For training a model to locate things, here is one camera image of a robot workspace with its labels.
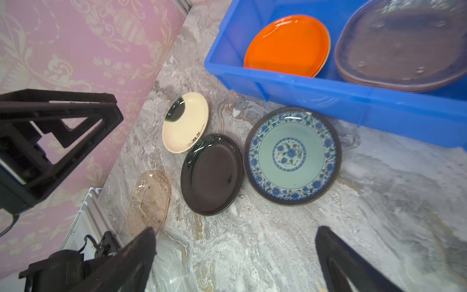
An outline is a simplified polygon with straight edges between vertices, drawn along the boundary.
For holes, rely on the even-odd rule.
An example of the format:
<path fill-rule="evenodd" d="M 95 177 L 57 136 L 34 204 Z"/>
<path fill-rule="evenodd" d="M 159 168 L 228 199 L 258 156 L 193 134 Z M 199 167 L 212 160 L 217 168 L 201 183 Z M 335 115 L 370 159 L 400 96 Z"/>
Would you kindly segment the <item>orange plastic plate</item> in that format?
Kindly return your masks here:
<path fill-rule="evenodd" d="M 243 66 L 313 78 L 324 67 L 330 50 L 330 34 L 322 22 L 308 15 L 290 15 L 255 36 Z"/>

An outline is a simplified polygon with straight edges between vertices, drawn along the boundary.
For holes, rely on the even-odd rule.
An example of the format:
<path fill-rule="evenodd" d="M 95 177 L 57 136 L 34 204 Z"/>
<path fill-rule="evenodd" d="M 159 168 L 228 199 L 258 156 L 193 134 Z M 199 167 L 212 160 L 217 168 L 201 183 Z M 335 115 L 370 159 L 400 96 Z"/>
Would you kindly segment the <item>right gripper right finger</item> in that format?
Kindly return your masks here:
<path fill-rule="evenodd" d="M 360 292 L 401 291 L 330 227 L 318 227 L 315 245 L 328 291 L 351 292 L 349 282 Z"/>

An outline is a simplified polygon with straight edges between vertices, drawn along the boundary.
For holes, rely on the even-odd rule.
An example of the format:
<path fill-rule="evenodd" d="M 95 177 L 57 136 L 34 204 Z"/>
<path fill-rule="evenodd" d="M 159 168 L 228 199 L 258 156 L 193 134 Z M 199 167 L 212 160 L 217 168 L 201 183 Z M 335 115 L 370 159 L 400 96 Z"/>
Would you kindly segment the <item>brown clear plate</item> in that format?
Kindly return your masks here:
<path fill-rule="evenodd" d="M 144 172 L 136 180 L 126 212 L 126 225 L 132 237 L 151 227 L 158 235 L 167 219 L 171 186 L 160 171 Z"/>
<path fill-rule="evenodd" d="M 369 1 L 334 49 L 348 82 L 423 92 L 467 74 L 466 1 Z"/>

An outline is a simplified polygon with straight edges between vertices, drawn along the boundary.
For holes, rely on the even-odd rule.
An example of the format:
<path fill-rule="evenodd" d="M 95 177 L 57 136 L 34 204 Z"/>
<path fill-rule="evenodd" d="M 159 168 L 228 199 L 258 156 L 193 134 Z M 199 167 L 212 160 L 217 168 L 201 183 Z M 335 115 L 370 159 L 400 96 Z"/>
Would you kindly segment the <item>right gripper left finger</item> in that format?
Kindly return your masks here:
<path fill-rule="evenodd" d="M 143 292 L 156 255 L 154 229 L 143 230 L 113 256 L 84 263 L 84 279 L 73 292 Z"/>

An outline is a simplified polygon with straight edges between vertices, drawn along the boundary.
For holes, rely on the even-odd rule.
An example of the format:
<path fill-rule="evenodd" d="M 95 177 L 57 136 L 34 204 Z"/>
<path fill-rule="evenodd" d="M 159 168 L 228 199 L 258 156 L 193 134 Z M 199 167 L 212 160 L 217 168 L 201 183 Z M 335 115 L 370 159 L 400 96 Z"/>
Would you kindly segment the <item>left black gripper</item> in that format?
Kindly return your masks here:
<path fill-rule="evenodd" d="M 45 201 L 124 120 L 112 94 L 26 89 L 1 95 L 1 209 L 19 215 Z M 53 135 L 69 152 L 53 163 Z"/>

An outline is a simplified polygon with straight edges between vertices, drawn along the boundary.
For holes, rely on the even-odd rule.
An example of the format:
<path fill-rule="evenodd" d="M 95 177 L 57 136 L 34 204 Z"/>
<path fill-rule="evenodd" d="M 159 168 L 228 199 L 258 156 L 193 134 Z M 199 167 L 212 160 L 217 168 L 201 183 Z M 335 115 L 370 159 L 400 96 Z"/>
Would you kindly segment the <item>blue floral patterned plate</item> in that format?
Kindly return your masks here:
<path fill-rule="evenodd" d="M 244 145 L 243 166 L 252 187 L 284 206 L 321 198 L 337 179 L 341 163 L 334 126 L 305 108 L 281 108 L 262 117 Z"/>

